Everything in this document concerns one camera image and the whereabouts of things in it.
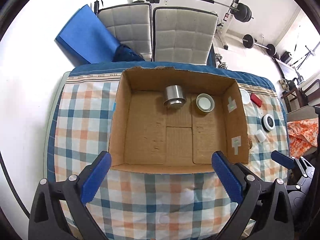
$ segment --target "blue exercise mat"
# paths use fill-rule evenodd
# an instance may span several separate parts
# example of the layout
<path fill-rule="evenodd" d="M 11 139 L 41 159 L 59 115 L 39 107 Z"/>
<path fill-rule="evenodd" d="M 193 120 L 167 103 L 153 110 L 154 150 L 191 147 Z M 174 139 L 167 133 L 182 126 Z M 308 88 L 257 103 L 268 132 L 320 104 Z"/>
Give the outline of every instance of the blue exercise mat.
<path fill-rule="evenodd" d="M 111 62 L 120 45 L 88 5 L 73 15 L 56 40 L 83 64 Z"/>

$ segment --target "chair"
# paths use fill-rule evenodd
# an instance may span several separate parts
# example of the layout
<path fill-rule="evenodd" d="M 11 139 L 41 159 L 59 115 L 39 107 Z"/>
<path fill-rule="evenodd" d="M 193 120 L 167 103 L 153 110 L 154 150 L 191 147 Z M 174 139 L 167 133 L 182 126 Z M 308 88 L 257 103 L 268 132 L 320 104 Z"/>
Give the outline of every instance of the chair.
<path fill-rule="evenodd" d="M 311 88 L 313 88 L 314 85 L 318 84 L 318 88 L 309 93 L 306 94 Z M 289 95 L 293 95 L 292 99 L 288 99 L 287 97 Z M 299 107 L 308 106 L 308 104 L 316 99 L 320 98 L 320 80 L 316 79 L 310 86 L 308 86 L 305 90 L 302 90 L 301 88 L 295 87 L 294 89 L 290 90 L 288 93 L 285 93 L 282 97 L 284 99 L 285 105 L 287 107 L 288 113 L 291 112 L 291 106 L 290 102 L 294 101 L 295 99 L 298 100 Z"/>
<path fill-rule="evenodd" d="M 306 95 L 306 93 L 313 88 L 314 85 L 318 84 L 318 88 L 309 93 L 308 95 Z M 306 105 L 308 105 L 310 102 L 312 102 L 313 100 L 319 99 L 320 98 L 320 80 L 316 79 L 309 87 L 307 87 L 305 90 L 303 90 L 303 93 L 305 95 L 305 100 L 306 100 Z"/>
<path fill-rule="evenodd" d="M 153 10 L 153 59 L 206 65 L 218 22 L 216 13 L 185 7 Z"/>
<path fill-rule="evenodd" d="M 98 18 L 121 44 L 151 61 L 151 5 L 122 4 L 98 11 Z"/>

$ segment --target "metal cup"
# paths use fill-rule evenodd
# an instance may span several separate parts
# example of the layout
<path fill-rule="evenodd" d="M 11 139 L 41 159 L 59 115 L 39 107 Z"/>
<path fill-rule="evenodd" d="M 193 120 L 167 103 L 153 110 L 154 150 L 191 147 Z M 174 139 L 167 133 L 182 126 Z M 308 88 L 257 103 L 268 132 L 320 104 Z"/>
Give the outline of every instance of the metal cup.
<path fill-rule="evenodd" d="M 167 108 L 178 109 L 182 107 L 186 101 L 182 87 L 173 85 L 165 88 L 164 106 Z"/>

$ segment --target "white bottle cap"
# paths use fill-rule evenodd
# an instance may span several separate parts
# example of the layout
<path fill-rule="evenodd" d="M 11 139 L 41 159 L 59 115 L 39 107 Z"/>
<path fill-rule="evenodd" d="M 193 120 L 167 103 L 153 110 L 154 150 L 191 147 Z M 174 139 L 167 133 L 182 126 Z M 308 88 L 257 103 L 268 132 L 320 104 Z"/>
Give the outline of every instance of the white bottle cap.
<path fill-rule="evenodd" d="M 214 109 L 214 100 L 207 94 L 200 94 L 196 98 L 197 107 L 204 113 L 209 113 Z"/>
<path fill-rule="evenodd" d="M 251 99 L 250 99 L 249 93 L 246 90 L 244 90 L 243 88 L 239 88 L 239 90 L 240 90 L 240 94 L 241 94 L 242 103 L 244 105 L 247 105 L 248 103 L 250 103 Z"/>
<path fill-rule="evenodd" d="M 208 98 L 200 98 L 198 101 L 201 110 L 208 111 L 211 107 L 211 102 Z"/>
<path fill-rule="evenodd" d="M 264 135 L 262 130 L 258 130 L 254 134 L 259 142 L 264 142 L 266 140 L 266 136 Z"/>

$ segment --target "cardboard box flap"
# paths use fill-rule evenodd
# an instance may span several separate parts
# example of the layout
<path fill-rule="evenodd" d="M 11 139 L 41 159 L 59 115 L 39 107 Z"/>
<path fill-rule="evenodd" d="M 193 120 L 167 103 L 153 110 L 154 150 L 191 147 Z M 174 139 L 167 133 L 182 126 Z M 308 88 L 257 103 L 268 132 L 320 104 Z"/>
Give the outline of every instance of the cardboard box flap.
<path fill-rule="evenodd" d="M 247 120 L 236 82 L 227 89 L 222 103 L 227 134 L 227 152 L 224 154 L 232 163 L 248 163 Z"/>
<path fill-rule="evenodd" d="M 112 165 L 124 163 L 125 131 L 131 101 L 131 88 L 123 72 L 116 94 L 116 109 L 112 116 L 111 133 L 109 140 L 109 153 L 112 157 Z"/>
<path fill-rule="evenodd" d="M 141 91 L 164 91 L 167 86 L 180 85 L 185 93 L 221 96 L 235 82 L 227 77 L 173 68 L 130 68 L 126 73 L 132 90 Z"/>
<path fill-rule="evenodd" d="M 112 166 L 111 169 L 116 171 L 129 171 L 149 174 L 193 174 L 214 172 L 211 165 L 195 165 L 195 166 L 164 166 L 164 165 L 131 165 L 122 164 Z"/>

